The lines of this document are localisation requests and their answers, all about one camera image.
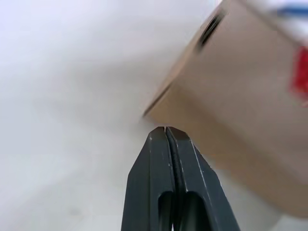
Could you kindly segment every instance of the red label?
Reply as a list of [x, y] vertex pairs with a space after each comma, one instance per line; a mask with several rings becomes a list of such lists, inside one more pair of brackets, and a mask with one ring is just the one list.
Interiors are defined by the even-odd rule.
[[305, 47], [299, 52], [292, 85], [301, 97], [308, 100], [308, 50]]

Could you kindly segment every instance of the dark hole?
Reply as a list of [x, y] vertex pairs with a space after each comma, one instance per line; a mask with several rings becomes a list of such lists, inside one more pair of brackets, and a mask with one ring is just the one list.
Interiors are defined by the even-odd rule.
[[210, 221], [203, 200], [195, 193], [185, 197], [180, 231], [210, 231]]
[[159, 231], [170, 231], [172, 227], [172, 193], [167, 192], [158, 199]]

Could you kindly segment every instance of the white background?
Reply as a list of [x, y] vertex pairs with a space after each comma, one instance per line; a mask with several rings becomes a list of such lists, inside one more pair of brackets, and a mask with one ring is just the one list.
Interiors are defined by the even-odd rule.
[[[216, 4], [0, 2], [1, 230], [120, 230], [141, 114]], [[218, 173], [243, 231], [307, 230]]]

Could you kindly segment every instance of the brown cardboard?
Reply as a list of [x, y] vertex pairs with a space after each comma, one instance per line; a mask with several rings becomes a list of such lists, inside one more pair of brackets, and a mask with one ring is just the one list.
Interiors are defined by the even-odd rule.
[[[209, 22], [225, 17], [202, 50]], [[300, 44], [240, 1], [196, 33], [145, 115], [186, 131], [215, 167], [308, 218], [308, 109], [289, 85]]]

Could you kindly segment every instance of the cardboard box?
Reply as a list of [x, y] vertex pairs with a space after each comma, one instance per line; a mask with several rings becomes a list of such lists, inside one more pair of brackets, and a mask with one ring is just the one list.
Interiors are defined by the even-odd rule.
[[302, 45], [245, 1], [223, 1], [145, 116], [186, 131], [216, 168], [308, 218], [308, 108], [291, 91]]

